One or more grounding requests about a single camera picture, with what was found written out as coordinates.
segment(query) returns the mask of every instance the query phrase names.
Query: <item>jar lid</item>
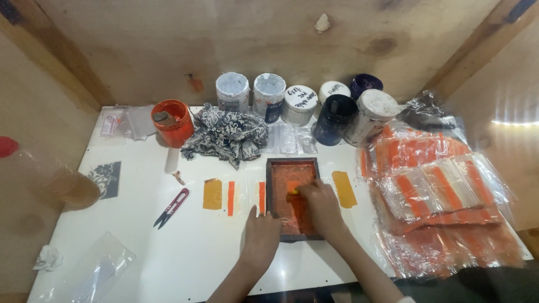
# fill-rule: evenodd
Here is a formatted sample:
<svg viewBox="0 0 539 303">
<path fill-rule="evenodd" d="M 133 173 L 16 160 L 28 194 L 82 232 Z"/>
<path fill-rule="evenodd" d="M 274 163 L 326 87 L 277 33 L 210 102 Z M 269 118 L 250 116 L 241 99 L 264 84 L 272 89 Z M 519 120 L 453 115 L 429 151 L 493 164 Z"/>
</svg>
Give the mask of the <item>jar lid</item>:
<svg viewBox="0 0 539 303">
<path fill-rule="evenodd" d="M 19 149 L 19 142 L 10 137 L 0 136 L 0 158 L 5 158 Z"/>
<path fill-rule="evenodd" d="M 399 104 L 387 93 L 377 89 L 368 89 L 360 96 L 360 103 L 372 114 L 393 119 L 400 113 Z"/>
<path fill-rule="evenodd" d="M 328 81 L 320 87 L 320 95 L 325 94 L 326 98 L 331 95 L 345 95 L 350 97 L 350 89 L 338 81 Z"/>
<path fill-rule="evenodd" d="M 285 102 L 293 111 L 307 113 L 318 103 L 318 96 L 305 85 L 294 85 L 286 90 Z"/>
</svg>

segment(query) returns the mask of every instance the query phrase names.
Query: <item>white jar lid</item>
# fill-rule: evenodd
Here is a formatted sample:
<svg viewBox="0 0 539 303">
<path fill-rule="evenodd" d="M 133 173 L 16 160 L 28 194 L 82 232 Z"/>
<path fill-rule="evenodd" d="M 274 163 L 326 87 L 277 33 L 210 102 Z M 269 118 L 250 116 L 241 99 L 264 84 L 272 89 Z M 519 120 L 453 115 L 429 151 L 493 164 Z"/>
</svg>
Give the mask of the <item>white jar lid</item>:
<svg viewBox="0 0 539 303">
<path fill-rule="evenodd" d="M 305 85 L 294 85 L 286 89 L 285 102 L 293 111 L 307 113 L 318 103 L 318 96 Z"/>
<path fill-rule="evenodd" d="M 344 83 L 338 81 L 324 82 L 320 87 L 319 98 L 322 101 L 326 100 L 331 95 L 345 95 L 350 97 L 350 89 Z"/>
<path fill-rule="evenodd" d="M 370 113 L 375 116 L 379 116 L 379 119 L 393 119 L 398 113 L 400 113 L 399 104 L 397 101 L 395 101 L 395 99 L 393 99 L 393 97 L 389 94 L 377 89 L 368 89 L 364 91 L 361 94 L 358 102 L 363 104 L 365 109 L 370 111 Z"/>
</svg>

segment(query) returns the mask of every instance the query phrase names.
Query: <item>patterned cloth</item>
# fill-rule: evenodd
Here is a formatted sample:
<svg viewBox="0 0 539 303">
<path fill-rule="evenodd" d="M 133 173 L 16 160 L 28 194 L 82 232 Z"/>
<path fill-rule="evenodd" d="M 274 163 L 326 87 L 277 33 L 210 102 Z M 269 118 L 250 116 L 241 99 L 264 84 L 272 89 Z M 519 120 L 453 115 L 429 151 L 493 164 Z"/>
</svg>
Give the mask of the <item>patterned cloth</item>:
<svg viewBox="0 0 539 303">
<path fill-rule="evenodd" d="M 259 148 L 267 144 L 268 126 L 255 116 L 221 111 L 206 103 L 195 120 L 201 126 L 181 149 L 187 160 L 194 159 L 195 153 L 218 156 L 238 169 L 240 160 L 257 159 Z"/>
</svg>

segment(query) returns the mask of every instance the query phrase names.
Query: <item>stack of plastic bags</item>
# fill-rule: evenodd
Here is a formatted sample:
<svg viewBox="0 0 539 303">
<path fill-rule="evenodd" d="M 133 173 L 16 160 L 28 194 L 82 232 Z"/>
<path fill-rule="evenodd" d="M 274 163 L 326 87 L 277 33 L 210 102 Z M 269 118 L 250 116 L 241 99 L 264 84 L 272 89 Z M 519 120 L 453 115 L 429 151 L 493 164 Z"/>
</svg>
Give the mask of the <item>stack of plastic bags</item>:
<svg viewBox="0 0 539 303">
<path fill-rule="evenodd" d="M 358 157 L 378 212 L 378 240 L 398 277 L 523 265 L 498 210 L 514 197 L 464 142 L 394 120 Z"/>
</svg>

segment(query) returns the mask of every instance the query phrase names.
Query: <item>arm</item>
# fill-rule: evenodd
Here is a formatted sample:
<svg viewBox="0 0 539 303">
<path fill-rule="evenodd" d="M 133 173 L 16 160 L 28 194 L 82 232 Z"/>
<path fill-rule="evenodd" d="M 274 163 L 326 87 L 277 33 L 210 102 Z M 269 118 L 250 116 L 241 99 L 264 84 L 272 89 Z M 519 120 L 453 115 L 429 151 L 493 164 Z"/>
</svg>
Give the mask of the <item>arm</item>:
<svg viewBox="0 0 539 303">
<path fill-rule="evenodd" d="M 341 216 L 333 189 L 316 180 L 298 187 L 307 199 L 314 227 L 350 266 L 365 294 L 373 303 L 396 303 L 403 294 L 356 241 Z"/>
<path fill-rule="evenodd" d="M 245 224 L 245 247 L 228 276 L 206 303 L 239 303 L 249 294 L 270 267 L 279 247 L 281 220 L 266 216 L 257 217 L 253 206 Z"/>
</svg>

